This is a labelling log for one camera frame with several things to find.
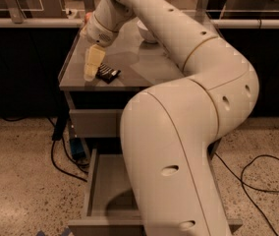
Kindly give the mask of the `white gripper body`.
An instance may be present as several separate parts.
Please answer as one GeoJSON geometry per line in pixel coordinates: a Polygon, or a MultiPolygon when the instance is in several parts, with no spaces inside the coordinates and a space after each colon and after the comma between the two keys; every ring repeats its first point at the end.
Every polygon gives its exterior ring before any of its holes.
{"type": "Polygon", "coordinates": [[[119,33],[117,23],[115,13],[106,11],[104,14],[97,14],[92,12],[92,16],[86,24],[87,40],[102,47],[110,46],[119,33]]]}

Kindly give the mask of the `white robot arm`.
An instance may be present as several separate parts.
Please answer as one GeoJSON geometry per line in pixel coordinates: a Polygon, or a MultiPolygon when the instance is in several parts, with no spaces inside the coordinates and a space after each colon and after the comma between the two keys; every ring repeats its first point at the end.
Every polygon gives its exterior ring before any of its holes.
{"type": "Polygon", "coordinates": [[[256,71],[226,40],[165,0],[101,0],[87,38],[107,47],[132,17],[184,75],[139,92],[121,117],[123,156],[146,235],[232,236],[207,148],[251,114],[256,71]]]}

